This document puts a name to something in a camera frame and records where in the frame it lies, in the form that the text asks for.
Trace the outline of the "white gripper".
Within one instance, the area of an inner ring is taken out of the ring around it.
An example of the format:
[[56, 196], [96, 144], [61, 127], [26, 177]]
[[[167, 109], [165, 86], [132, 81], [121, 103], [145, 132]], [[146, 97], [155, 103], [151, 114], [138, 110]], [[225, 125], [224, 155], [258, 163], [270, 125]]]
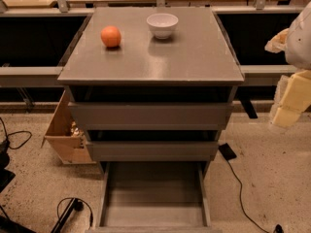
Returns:
[[[272, 53], [279, 53], [286, 48], [289, 29], [286, 28], [267, 42], [264, 49]], [[280, 83], [280, 102], [272, 124], [282, 128], [289, 128], [311, 105], [311, 71], [300, 71], [290, 77], [282, 76]]]

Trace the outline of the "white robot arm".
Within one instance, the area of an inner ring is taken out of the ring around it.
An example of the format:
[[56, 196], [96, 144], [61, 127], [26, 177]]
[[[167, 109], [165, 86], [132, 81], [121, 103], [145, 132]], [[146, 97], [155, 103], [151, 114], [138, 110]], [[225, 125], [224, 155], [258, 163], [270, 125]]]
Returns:
[[284, 131], [311, 106], [311, 2], [264, 49], [273, 53], [283, 51], [286, 61], [297, 68], [290, 77], [281, 77], [270, 111], [270, 128]]

